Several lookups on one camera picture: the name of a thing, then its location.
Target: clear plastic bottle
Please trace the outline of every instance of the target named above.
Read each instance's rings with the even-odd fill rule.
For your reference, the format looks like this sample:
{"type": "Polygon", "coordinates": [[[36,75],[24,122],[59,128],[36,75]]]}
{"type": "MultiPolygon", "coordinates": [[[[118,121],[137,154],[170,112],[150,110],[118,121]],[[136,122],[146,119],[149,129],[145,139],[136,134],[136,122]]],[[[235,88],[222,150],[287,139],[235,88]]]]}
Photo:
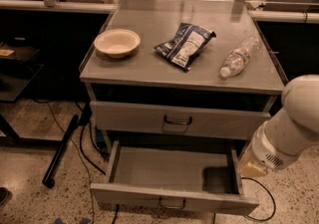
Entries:
{"type": "Polygon", "coordinates": [[[240,74],[259,51],[261,43],[256,37],[244,40],[236,49],[232,50],[224,59],[219,74],[227,79],[240,74]]]}

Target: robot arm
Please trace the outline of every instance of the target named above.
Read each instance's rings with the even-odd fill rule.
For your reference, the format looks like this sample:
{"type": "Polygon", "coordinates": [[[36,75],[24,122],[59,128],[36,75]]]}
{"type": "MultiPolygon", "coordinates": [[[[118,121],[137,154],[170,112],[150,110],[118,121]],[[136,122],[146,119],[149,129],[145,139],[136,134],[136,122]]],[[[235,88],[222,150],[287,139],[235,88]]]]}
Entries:
{"type": "Polygon", "coordinates": [[[246,177],[283,169],[306,148],[319,144],[319,76],[292,80],[281,96],[282,109],[254,134],[239,160],[246,177]]]}

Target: metal stand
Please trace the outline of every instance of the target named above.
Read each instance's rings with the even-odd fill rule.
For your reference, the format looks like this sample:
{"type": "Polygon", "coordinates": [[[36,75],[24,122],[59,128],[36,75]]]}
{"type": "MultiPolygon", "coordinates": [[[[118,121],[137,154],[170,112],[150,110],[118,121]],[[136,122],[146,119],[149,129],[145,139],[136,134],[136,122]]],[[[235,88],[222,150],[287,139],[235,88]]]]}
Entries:
{"type": "Polygon", "coordinates": [[[0,129],[9,139],[9,144],[28,145],[28,146],[34,146],[35,144],[36,145],[40,145],[40,144],[41,145],[49,145],[49,144],[58,145],[58,149],[56,150],[56,153],[51,161],[51,164],[48,167],[48,170],[42,180],[42,183],[45,186],[47,186],[48,188],[52,188],[55,184],[53,176],[58,167],[60,159],[65,151],[67,142],[69,138],[71,137],[73,131],[78,126],[78,118],[79,117],[76,114],[72,117],[71,122],[69,123],[69,126],[61,141],[21,138],[19,134],[12,128],[12,126],[1,114],[0,114],[0,129]]]}

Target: drawer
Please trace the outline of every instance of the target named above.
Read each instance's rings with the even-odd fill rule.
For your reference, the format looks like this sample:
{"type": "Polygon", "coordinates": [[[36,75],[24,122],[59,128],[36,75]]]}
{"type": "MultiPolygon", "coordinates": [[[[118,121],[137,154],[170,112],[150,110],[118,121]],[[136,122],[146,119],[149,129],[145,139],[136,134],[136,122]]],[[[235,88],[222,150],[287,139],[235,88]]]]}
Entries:
{"type": "Polygon", "coordinates": [[[91,185],[97,201],[237,215],[258,206],[243,193],[230,143],[197,138],[178,144],[169,135],[167,140],[170,144],[115,141],[105,183],[91,185]]]}
{"type": "Polygon", "coordinates": [[[91,109],[98,129],[240,139],[252,136],[270,118],[267,112],[96,101],[91,109]]]}

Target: white bowl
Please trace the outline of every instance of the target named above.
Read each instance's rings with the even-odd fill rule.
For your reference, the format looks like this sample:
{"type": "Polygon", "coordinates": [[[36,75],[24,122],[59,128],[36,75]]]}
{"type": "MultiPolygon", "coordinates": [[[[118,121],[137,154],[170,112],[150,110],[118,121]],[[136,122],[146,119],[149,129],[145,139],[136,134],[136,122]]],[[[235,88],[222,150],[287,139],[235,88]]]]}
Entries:
{"type": "Polygon", "coordinates": [[[119,59],[127,56],[141,42],[139,35],[127,29],[111,29],[97,36],[94,46],[98,56],[119,59]]]}

